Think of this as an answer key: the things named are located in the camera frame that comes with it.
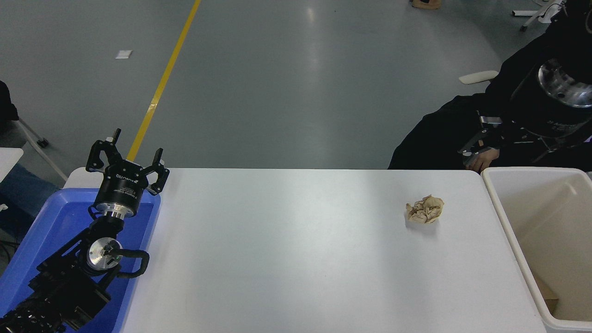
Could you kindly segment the person's hand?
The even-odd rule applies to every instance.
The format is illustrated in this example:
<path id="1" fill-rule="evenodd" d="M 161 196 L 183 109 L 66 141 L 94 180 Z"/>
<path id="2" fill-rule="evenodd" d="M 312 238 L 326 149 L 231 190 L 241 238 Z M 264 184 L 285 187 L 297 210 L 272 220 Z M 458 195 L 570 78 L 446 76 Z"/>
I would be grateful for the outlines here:
<path id="1" fill-rule="evenodd" d="M 476 154 L 476 157 L 472 160 L 472 162 L 465 166 L 465 169 L 474 171 L 476 173 L 481 173 L 484 171 L 484 169 L 491 165 L 491 162 L 499 158 L 499 156 L 499 149 L 484 150 L 483 152 Z"/>

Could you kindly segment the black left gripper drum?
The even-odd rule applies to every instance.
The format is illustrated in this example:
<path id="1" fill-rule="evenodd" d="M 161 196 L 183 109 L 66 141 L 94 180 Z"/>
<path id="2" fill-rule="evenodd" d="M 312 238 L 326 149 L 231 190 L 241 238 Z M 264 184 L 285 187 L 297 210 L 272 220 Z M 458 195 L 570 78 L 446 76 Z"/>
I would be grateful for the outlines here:
<path id="1" fill-rule="evenodd" d="M 126 214 L 136 214 L 147 186 L 148 179 L 140 165 L 127 160 L 111 164 L 105 170 L 94 208 L 107 211 L 122 206 L 127 209 Z"/>

